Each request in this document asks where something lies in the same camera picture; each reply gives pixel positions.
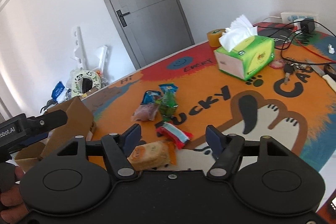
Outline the person left hand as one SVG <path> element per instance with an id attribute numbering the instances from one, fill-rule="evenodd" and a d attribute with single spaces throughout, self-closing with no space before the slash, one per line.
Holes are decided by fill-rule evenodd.
<path id="1" fill-rule="evenodd" d="M 17 184 L 24 174 L 18 166 L 1 163 L 1 223 L 18 223 L 28 213 Z"/>

